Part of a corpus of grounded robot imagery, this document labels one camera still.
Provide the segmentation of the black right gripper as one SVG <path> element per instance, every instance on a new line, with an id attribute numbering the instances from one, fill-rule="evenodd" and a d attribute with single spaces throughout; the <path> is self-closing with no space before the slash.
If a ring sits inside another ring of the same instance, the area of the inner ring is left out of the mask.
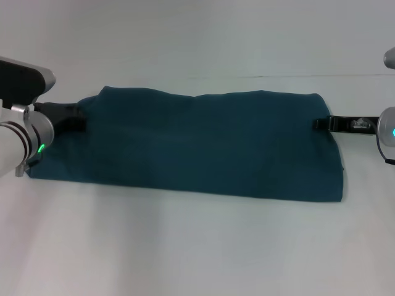
<path id="1" fill-rule="evenodd" d="M 313 121 L 314 130 L 334 133 L 376 134 L 379 117 L 340 117 L 331 116 Z"/>

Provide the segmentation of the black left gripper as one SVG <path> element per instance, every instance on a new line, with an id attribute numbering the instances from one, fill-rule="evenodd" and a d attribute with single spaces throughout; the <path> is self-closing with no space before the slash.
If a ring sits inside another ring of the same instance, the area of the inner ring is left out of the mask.
<path id="1" fill-rule="evenodd" d="M 45 115 L 54 127 L 54 135 L 85 132 L 86 117 L 77 103 L 56 104 L 51 102 L 34 103 L 34 111 Z"/>

